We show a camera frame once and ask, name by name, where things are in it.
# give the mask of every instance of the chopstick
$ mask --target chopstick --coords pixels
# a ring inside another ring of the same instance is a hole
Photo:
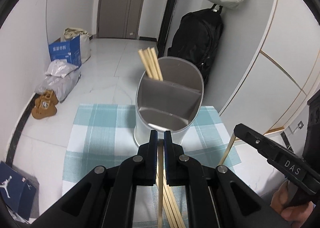
[[[163,176],[163,141],[158,142],[157,175]],[[162,228],[163,178],[158,180],[158,228]]]
[[[155,48],[138,50],[141,61],[146,69],[148,77],[154,80],[163,81]]]
[[[186,228],[181,213],[179,211],[177,202],[174,198],[172,189],[167,185],[166,176],[163,172],[163,143],[158,144],[156,184],[158,186],[159,193],[158,228],[162,227],[162,206],[168,218],[170,228]]]
[[[231,137],[230,137],[230,141],[229,141],[229,143],[228,143],[228,146],[227,146],[227,148],[226,148],[226,150],[225,150],[225,152],[224,152],[224,154],[223,154],[223,156],[222,156],[222,158],[221,158],[218,166],[219,166],[219,165],[222,165],[222,164],[224,163],[224,161],[226,160],[226,158],[227,158],[227,156],[228,156],[228,154],[229,154],[229,152],[230,152],[230,150],[231,150],[231,148],[232,148],[235,140],[236,140],[236,136],[235,136],[235,134],[233,133],[233,134],[231,135]]]

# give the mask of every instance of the cabinet door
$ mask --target cabinet door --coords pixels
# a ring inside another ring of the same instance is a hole
[[[286,112],[300,89],[275,64],[258,55],[241,88],[221,114],[229,134],[243,123],[264,134]]]
[[[293,114],[297,111],[297,109],[301,106],[303,101],[306,99],[306,95],[301,91],[294,102],[290,105],[289,108],[284,112],[282,117],[272,126],[270,129],[280,128],[286,125],[286,123],[290,120]]]
[[[320,48],[320,27],[303,0],[278,0],[262,51],[303,88]]]

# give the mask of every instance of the finger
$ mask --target finger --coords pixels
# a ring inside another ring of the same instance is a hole
[[[291,228],[300,228],[303,225],[302,222],[293,222]]]
[[[282,211],[281,216],[289,222],[297,221],[303,224],[310,216],[312,210],[313,203],[309,202],[305,205],[288,207]]]
[[[270,206],[278,214],[281,214],[287,200],[288,200],[288,181],[284,182],[280,186],[278,191],[273,194]]]

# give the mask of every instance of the tan boot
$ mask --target tan boot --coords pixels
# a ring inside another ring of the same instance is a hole
[[[40,99],[38,104],[33,107],[31,114],[35,119],[42,119],[45,117],[53,116],[57,113],[55,105],[46,98]]]
[[[35,105],[36,105],[36,106],[39,104],[39,102],[40,102],[41,99],[50,100],[54,105],[56,105],[56,104],[59,103],[58,98],[57,98],[57,96],[56,96],[56,94],[54,93],[53,90],[46,90],[43,95],[41,95],[40,97],[38,97],[38,98],[35,100]]]

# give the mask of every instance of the metal screw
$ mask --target metal screw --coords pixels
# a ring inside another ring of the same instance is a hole
[[[134,162],[140,162],[143,160],[143,157],[140,155],[135,155],[132,159]]]
[[[226,173],[226,172],[228,171],[228,168],[227,168],[225,165],[220,165],[220,166],[218,167],[218,171],[219,171],[220,173]]]
[[[102,166],[95,167],[94,172],[96,174],[101,174],[104,172],[104,167],[102,167]]]
[[[179,160],[181,161],[188,161],[189,160],[189,156],[188,155],[185,155],[185,154],[181,154],[179,156]]]

